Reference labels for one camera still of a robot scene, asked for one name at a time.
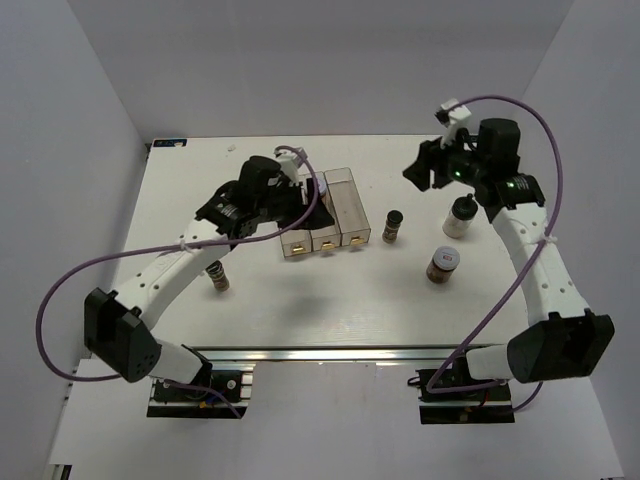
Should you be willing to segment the brown jar white lid front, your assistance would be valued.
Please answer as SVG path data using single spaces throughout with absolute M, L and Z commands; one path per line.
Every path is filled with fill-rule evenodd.
M 460 254 L 451 246 L 438 247 L 426 269 L 427 278 L 436 284 L 449 281 L 453 272 L 459 266 Z

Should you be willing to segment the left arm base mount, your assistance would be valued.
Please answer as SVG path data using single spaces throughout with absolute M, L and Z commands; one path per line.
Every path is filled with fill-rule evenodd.
M 211 367 L 185 389 L 153 380 L 146 416 L 163 419 L 230 419 L 244 417 L 251 399 L 254 364 L 210 359 Z

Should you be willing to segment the brown jar white lid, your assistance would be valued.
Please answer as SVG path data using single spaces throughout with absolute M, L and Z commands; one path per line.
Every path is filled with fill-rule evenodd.
M 324 180 L 318 179 L 317 180 L 317 186 L 318 186 L 319 198 L 321 200 L 324 200 L 326 198 L 326 195 L 327 195 L 327 192 L 328 192 L 327 184 L 326 184 L 326 182 Z
M 438 247 L 426 269 L 427 278 L 436 284 L 449 281 L 453 272 L 459 266 L 460 254 L 451 246 Z

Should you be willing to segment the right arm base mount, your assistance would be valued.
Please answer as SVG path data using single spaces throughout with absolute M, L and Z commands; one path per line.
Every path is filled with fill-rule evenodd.
M 422 425 L 489 425 L 515 422 L 507 385 L 461 393 L 429 393 L 427 381 L 435 369 L 421 369 L 406 384 L 418 393 Z

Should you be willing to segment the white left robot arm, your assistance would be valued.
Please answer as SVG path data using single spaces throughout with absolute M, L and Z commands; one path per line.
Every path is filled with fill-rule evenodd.
M 241 243 L 256 242 L 259 225 L 274 222 L 280 233 L 333 225 L 322 204 L 316 176 L 298 170 L 308 163 L 301 148 L 281 146 L 274 157 L 254 155 L 237 179 L 216 190 L 167 252 L 110 292 L 94 289 L 84 304 L 84 343 L 129 383 L 145 377 L 176 383 L 188 398 L 211 387 L 209 361 L 186 346 L 153 335 L 171 303 L 200 274 Z

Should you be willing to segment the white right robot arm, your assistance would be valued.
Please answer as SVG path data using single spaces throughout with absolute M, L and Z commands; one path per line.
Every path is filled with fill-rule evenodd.
M 607 315 L 597 315 L 578 292 L 549 233 L 545 197 L 537 180 L 519 170 L 520 129 L 508 119 L 480 123 L 468 146 L 463 120 L 448 120 L 442 137 L 421 143 L 403 172 L 419 190 L 459 182 L 502 240 L 517 272 L 528 326 L 502 345 L 474 348 L 451 374 L 453 390 L 472 399 L 490 381 L 533 383 L 588 377 L 614 335 Z

